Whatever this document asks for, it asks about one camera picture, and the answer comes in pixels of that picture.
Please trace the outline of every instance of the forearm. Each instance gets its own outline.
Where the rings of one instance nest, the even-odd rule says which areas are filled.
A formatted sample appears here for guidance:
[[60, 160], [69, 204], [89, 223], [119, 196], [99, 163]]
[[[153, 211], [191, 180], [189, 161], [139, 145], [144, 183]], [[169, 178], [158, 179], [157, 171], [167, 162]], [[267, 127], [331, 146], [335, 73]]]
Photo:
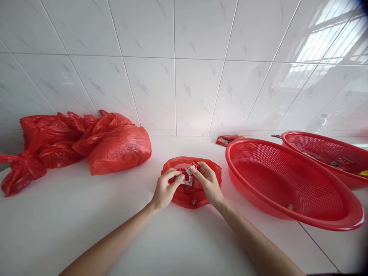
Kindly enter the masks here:
[[84, 252], [60, 276], [106, 275], [124, 250], [147, 225], [155, 212], [154, 207], [148, 204], [136, 215]]
[[304, 275], [274, 243], [227, 201], [215, 206], [229, 224], [260, 275]]

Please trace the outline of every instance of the white tile wall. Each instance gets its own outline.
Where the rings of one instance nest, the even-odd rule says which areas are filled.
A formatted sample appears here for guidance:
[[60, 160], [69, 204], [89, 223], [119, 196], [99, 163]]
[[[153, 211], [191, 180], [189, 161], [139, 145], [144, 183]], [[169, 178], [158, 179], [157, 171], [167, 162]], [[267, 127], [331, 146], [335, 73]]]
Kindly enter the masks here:
[[3, 0], [0, 151], [21, 117], [101, 108], [150, 135], [365, 135], [367, 46], [355, 0]]
[[68, 54], [119, 56], [107, 0], [42, 0]]

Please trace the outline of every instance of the red candy wrapper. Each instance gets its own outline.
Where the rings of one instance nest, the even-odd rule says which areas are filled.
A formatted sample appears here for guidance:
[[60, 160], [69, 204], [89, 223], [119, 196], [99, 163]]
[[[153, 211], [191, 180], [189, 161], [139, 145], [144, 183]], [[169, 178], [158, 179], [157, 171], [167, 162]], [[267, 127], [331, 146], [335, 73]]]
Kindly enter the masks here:
[[[191, 186], [193, 183], [193, 177], [192, 177], [192, 168], [198, 169], [200, 166], [196, 161], [193, 161], [193, 163], [190, 165], [190, 167], [186, 169], [177, 169], [177, 171], [182, 171], [182, 174], [185, 176], [184, 181], [181, 184], [189, 185]], [[171, 185], [175, 181], [176, 177], [171, 178], [168, 182], [169, 185]]]
[[216, 144], [219, 144], [221, 146], [227, 146], [230, 142], [238, 140], [238, 139], [245, 139], [244, 136], [241, 135], [222, 135], [218, 136], [216, 140]]

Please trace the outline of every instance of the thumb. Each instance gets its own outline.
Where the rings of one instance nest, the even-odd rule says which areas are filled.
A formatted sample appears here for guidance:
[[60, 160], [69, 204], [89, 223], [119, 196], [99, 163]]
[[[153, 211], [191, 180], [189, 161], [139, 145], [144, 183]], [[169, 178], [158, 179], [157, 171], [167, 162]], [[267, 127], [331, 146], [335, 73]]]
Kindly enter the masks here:
[[179, 175], [176, 180], [174, 181], [174, 183], [172, 183], [170, 185], [170, 187], [172, 187], [172, 189], [174, 189], [174, 191], [179, 187], [179, 185], [182, 183], [182, 181], [184, 180], [185, 176], [183, 174]]
[[196, 168], [192, 168], [192, 173], [202, 184], [206, 182], [207, 179]]

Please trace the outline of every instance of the red strainer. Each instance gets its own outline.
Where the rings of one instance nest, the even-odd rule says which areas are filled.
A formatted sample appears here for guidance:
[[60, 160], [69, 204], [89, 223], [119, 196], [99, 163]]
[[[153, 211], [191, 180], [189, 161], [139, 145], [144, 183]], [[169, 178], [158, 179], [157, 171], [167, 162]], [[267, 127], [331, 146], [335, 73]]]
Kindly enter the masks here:
[[333, 231], [363, 224], [361, 203], [337, 177], [303, 154], [258, 139], [226, 148], [234, 186], [262, 211]]
[[[359, 176], [359, 172], [368, 170], [368, 151], [332, 138], [301, 131], [288, 131], [281, 135], [283, 146], [303, 151], [315, 157], [311, 158], [340, 178], [349, 188], [368, 187], [368, 178]], [[345, 157], [353, 161], [351, 172], [342, 171], [329, 164], [337, 158]]]

